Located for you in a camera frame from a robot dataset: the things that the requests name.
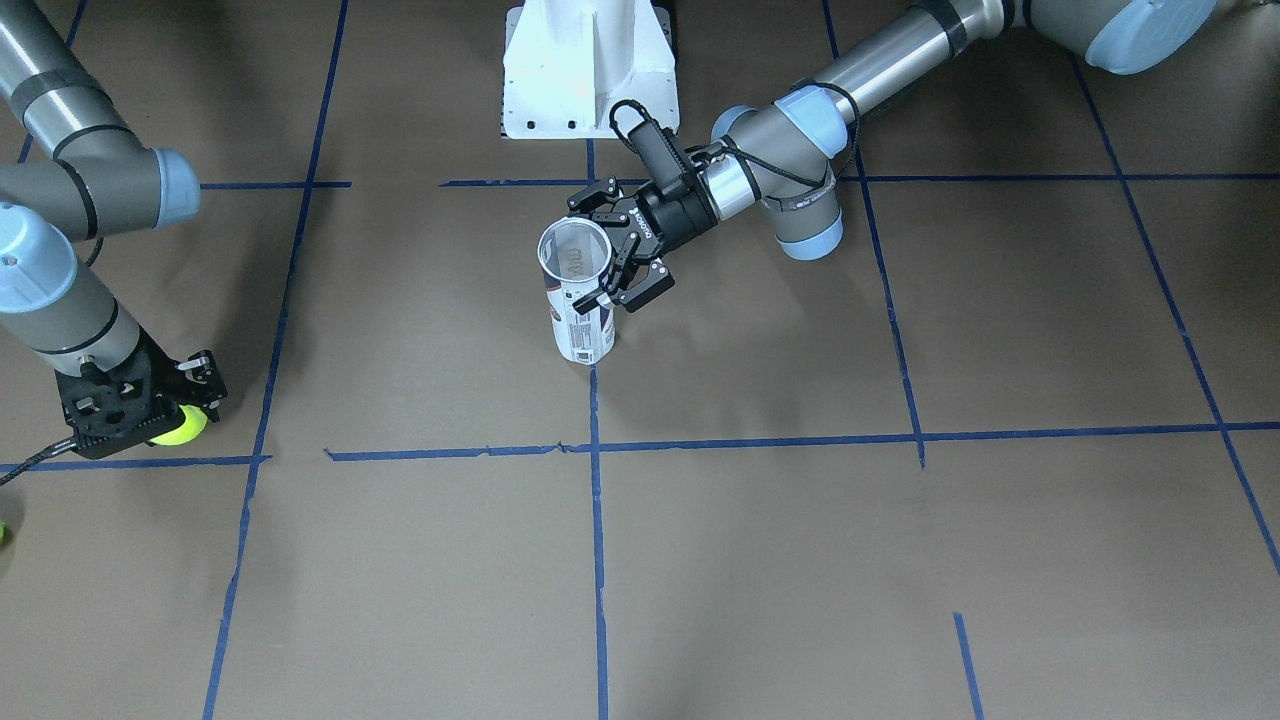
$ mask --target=can label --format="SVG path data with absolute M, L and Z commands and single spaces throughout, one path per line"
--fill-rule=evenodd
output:
M 561 218 L 543 233 L 538 259 L 557 348 L 571 363 L 598 363 L 613 348 L 613 313 L 595 307 L 581 315 L 573 302 L 600 288 L 613 260 L 608 236 L 584 218 Z

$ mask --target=blue painter's tape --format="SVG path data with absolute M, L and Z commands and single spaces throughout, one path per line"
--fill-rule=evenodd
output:
M 319 181 L 311 183 L 315 188 L 339 188 L 346 190 L 351 187 L 351 181 Z M 201 190 L 306 190 L 306 181 L 296 182 L 204 182 L 200 183 Z
M 35 141 L 35 138 L 31 137 L 29 135 L 27 136 L 27 140 L 23 141 L 23 143 L 22 143 L 22 151 L 18 152 L 18 164 L 19 165 L 23 164 L 23 163 L 26 163 L 27 161 L 27 156 L 31 155 L 31 143 L 33 141 Z
M 442 182 L 440 187 L 559 187 L 575 184 L 591 184 L 588 178 L 547 178 L 547 179 L 456 179 Z
M 952 612 L 956 624 L 956 638 L 960 641 L 960 660 L 964 662 L 964 676 L 969 683 L 969 702 L 973 705 L 974 720 L 986 720 L 982 711 L 982 693 L 978 692 L 978 674 L 973 669 L 973 653 L 969 651 L 969 633 L 964 629 L 964 615 Z
M 1230 423 L 1230 432 L 1280 430 L 1280 421 Z M 1089 437 L 1161 436 L 1179 433 L 1217 433 L 1221 428 L 1212 423 L 1181 425 L 1130 425 L 1094 428 L 1034 428 L 1009 430 L 965 430 L 950 433 L 886 433 L 864 436 L 812 436 L 774 438 L 722 438 L 722 439 L 664 439 L 641 442 L 602 442 L 599 452 L 660 452 L 666 450 L 733 450 L 748 447 L 822 447 L 856 445 L 895 445 L 920 442 L 980 442 L 1006 439 L 1055 439 Z M 484 457 L 504 455 L 547 455 L 556 451 L 566 454 L 590 454 L 591 443 L 581 445 L 517 445 L 507 447 L 453 447 L 438 450 L 387 450 L 375 452 L 333 452 L 325 454 L 334 462 L 378 462 L 396 460 L 434 460 L 443 457 Z M 87 462 L 68 462 L 65 465 L 84 465 Z
M 270 455 L 228 455 L 216 457 L 143 457 L 138 460 L 69 460 L 46 461 L 31 469 L 32 473 L 61 473 L 74 470 L 113 470 L 113 469 L 145 469 L 145 468 L 198 468 L 204 465 L 236 466 L 265 462 Z M 8 473 L 17 465 L 0 464 L 0 470 Z
M 1111 142 L 1111 136 L 1107 133 L 1106 124 L 1102 122 L 1102 113 L 1098 110 L 1098 105 L 1093 100 L 1093 92 L 1089 91 L 1089 83 L 1084 79 L 1084 72 L 1080 69 L 1079 60 L 1076 60 L 1075 55 L 1070 53 L 1068 53 L 1068 58 L 1071 61 L 1071 69 L 1080 86 L 1080 92 L 1084 94 L 1084 100 L 1089 105 L 1089 113 L 1093 115 L 1093 122 L 1097 124 L 1098 132 L 1102 135 L 1102 145 L 1106 147 L 1107 155 L 1111 158 L 1111 165 L 1115 168 L 1116 177 L 1120 179 L 1120 187 L 1124 190 L 1125 200 L 1129 202 L 1129 211 L 1133 214 L 1133 222 L 1138 227 L 1138 236 L 1142 238 L 1142 246 L 1147 251 L 1147 259 L 1151 261 L 1151 269 L 1156 274 L 1156 281 L 1160 283 L 1160 291 L 1165 296 L 1165 304 L 1169 305 L 1169 313 L 1174 318 L 1174 325 L 1176 325 L 1178 333 L 1183 338 L 1183 346 L 1187 348 L 1187 357 L 1190 360 L 1192 368 L 1196 370 L 1196 379 L 1199 380 L 1201 389 L 1204 393 L 1204 401 L 1208 404 L 1210 413 L 1213 415 L 1216 428 L 1222 436 L 1222 445 L 1226 447 L 1226 454 L 1231 460 L 1231 466 L 1240 483 L 1240 489 L 1244 492 L 1244 498 L 1249 505 L 1249 511 L 1253 514 L 1253 520 L 1257 523 L 1258 532 L 1262 534 L 1262 542 L 1267 548 L 1267 553 L 1271 556 L 1271 565 L 1275 568 L 1276 574 L 1280 575 L 1280 551 L 1276 550 L 1275 538 L 1271 536 L 1271 528 L 1267 525 L 1266 516 L 1262 514 L 1262 507 L 1258 505 L 1257 497 L 1253 493 L 1253 486 L 1249 483 L 1249 478 L 1244 473 L 1244 466 L 1240 465 L 1240 459 L 1235 452 L 1235 443 L 1231 442 L 1231 432 L 1228 428 L 1226 421 L 1222 419 L 1221 409 L 1217 405 L 1217 400 L 1213 397 L 1213 389 L 1208 384 L 1208 377 L 1204 374 L 1204 368 L 1201 365 L 1199 355 L 1196 352 L 1196 345 L 1192 342 L 1192 334 L 1187 329 L 1183 314 L 1178 309 L 1178 301 L 1174 299 L 1174 292 L 1169 287 L 1169 279 L 1165 277 L 1165 270 L 1160 263 L 1160 258 L 1156 255 L 1156 246 L 1151 242 L 1151 234 L 1147 232 L 1147 223 L 1142 219 L 1142 213 L 1138 210 L 1138 201 L 1134 200 L 1133 190 L 1129 187 L 1129 181 L 1125 178 L 1124 168 L 1120 165 L 1120 156 L 1116 155 L 1115 145 Z
M 609 720 L 609 643 L 604 623 L 604 507 L 600 503 L 600 383 L 591 365 L 591 532 L 595 556 L 595 688 L 599 720 Z
M 1277 181 L 1280 173 L 1160 173 L 1124 176 L 1130 181 Z
M 324 96 L 320 100 L 320 117 L 316 120 L 315 138 L 311 142 L 311 161 L 307 167 L 306 187 L 302 190 L 302 202 L 298 208 L 298 224 L 293 233 L 293 249 L 289 252 L 289 266 L 284 275 L 283 299 L 280 313 L 275 323 L 275 341 L 271 346 L 271 361 L 266 373 L 266 389 L 262 392 L 262 415 L 259 420 L 257 434 L 253 439 L 253 455 L 261 455 L 266 445 L 266 428 L 271 418 L 271 401 L 275 395 L 275 382 L 280 372 L 280 356 L 284 351 L 284 333 L 289 323 L 289 293 L 298 268 L 298 255 L 302 247 L 302 238 L 307 227 L 307 213 L 311 209 L 311 196 L 315 187 L 316 169 L 320 165 L 320 147 L 324 142 L 325 122 L 329 117 L 329 100 L 333 97 L 333 85 L 338 74 L 338 60 L 342 55 L 342 37 L 347 26 L 347 5 L 349 0 L 342 0 L 338 9 L 337 29 L 333 37 L 333 50 L 329 54 L 329 74 L 325 79 Z M 223 616 L 218 625 L 218 642 L 214 647 L 214 661 L 209 670 L 209 687 L 205 691 L 204 720 L 212 720 L 218 703 L 218 687 L 223 675 L 223 660 L 227 655 L 227 641 L 230 635 L 232 615 L 236 610 L 236 593 L 239 588 L 241 568 L 244 562 L 244 543 L 248 539 L 250 503 L 257 491 L 257 475 L 260 464 L 250 465 L 248 478 L 244 482 L 244 503 L 241 507 L 239 539 L 236 550 L 236 570 L 227 585 L 227 596 L 223 601 Z
M 76 17 L 72 18 L 72 27 L 67 31 L 67 47 L 70 47 L 76 42 L 76 36 L 79 35 L 81 20 L 84 19 L 84 8 L 88 6 L 88 0 L 81 0 L 76 5 Z
M 863 208 L 867 210 L 867 225 L 870 229 L 872 250 L 876 252 L 876 266 L 881 274 L 881 284 L 884 286 L 884 309 L 888 313 L 888 327 L 893 333 L 893 350 L 897 354 L 897 368 L 902 374 L 902 395 L 906 396 L 906 414 L 911 420 L 911 432 L 915 433 L 915 452 L 920 459 L 920 468 L 925 466 L 924 438 L 922 437 L 920 414 L 915 407 L 915 391 L 911 388 L 911 372 L 906 365 L 906 348 L 902 346 L 902 331 L 897 325 L 897 309 L 893 307 L 893 290 L 888 283 L 888 268 L 884 264 L 884 249 L 879 241 L 879 225 L 876 224 L 876 205 L 872 202 L 872 187 L 867 183 L 867 167 L 863 164 L 863 151 L 854 151 L 854 161 L 858 164 L 858 177 L 863 190 Z
M 836 23 L 831 19 L 831 0 L 822 0 L 822 15 L 827 20 L 827 42 L 831 44 L 831 58 L 840 59 L 840 44 L 836 42 Z
M 1044 174 L 1044 176 L 867 176 L 867 182 L 1116 182 L 1114 174 Z

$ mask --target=gray robot arm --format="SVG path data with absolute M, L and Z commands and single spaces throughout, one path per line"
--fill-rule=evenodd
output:
M 195 217 L 191 165 L 142 146 L 29 0 L 0 1 L 0 92 L 49 156 L 0 167 L 0 324 L 55 370 L 74 432 L 58 450 L 97 459 L 216 420 L 212 354 L 170 359 L 69 242 Z
M 568 200 L 570 217 L 596 223 L 613 246 L 600 288 L 575 309 L 636 310 L 675 284 L 662 258 L 751 205 L 760 205 L 783 251 L 814 260 L 838 245 L 840 204 L 831 159 L 867 113 L 931 69 L 1012 24 L 1033 27 L 1115 73 L 1164 60 L 1208 18 L 1215 0 L 916 0 L 904 15 L 782 99 L 724 111 L 707 146 L 682 150 L 675 133 L 636 102 L 613 108 L 614 131 L 654 178 L 623 196 L 616 179 Z M 639 114 L 622 132 L 618 114 Z

